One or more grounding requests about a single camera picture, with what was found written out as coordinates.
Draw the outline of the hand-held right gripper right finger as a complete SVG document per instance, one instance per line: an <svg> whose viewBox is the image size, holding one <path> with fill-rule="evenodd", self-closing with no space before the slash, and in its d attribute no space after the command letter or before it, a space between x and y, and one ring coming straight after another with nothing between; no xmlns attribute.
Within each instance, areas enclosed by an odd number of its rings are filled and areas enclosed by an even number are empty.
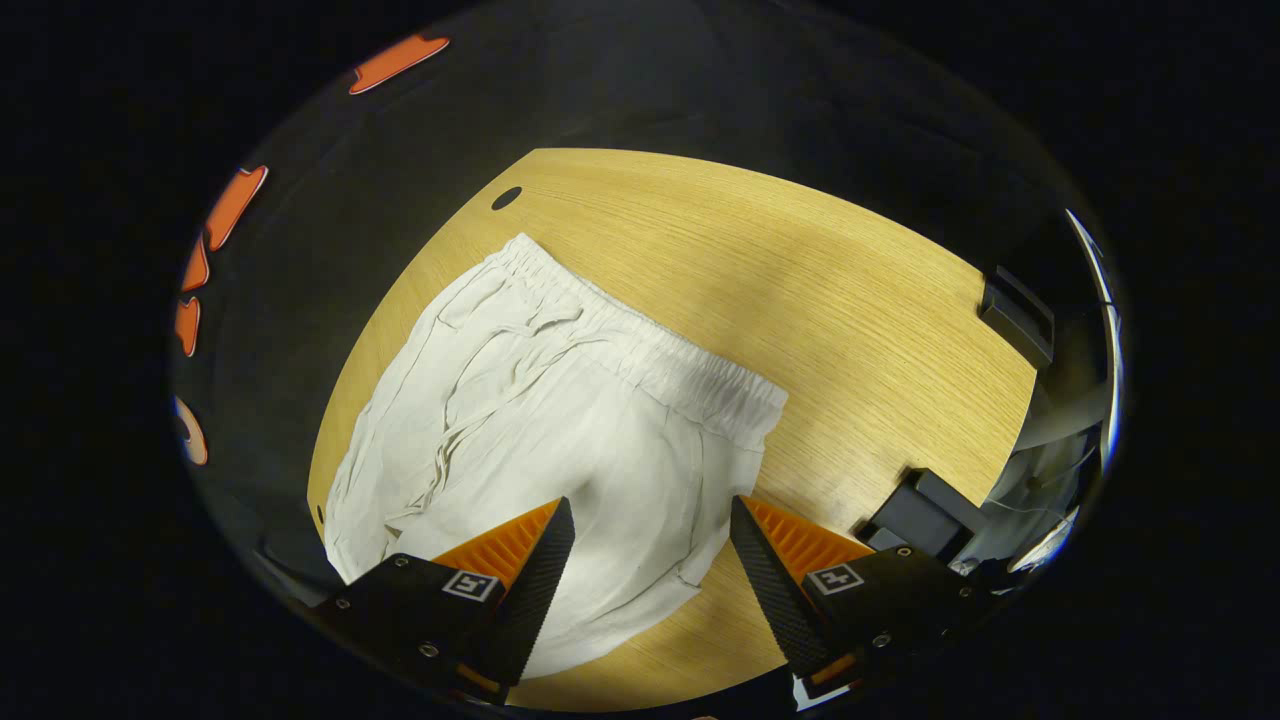
<svg viewBox="0 0 1280 720"><path fill-rule="evenodd" d="M873 550L744 495L733 497L730 537L788 670L812 698L901 682L972 634L997 602L924 550Z"/></svg>

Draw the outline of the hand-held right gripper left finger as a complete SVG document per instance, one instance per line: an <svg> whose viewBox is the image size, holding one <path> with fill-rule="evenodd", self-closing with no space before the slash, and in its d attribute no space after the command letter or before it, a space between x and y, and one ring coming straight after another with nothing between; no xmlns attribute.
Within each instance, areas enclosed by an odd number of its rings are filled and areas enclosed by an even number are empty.
<svg viewBox="0 0 1280 720"><path fill-rule="evenodd" d="M338 646L439 698L503 705L575 542L566 497L434 557L393 553L310 609Z"/></svg>

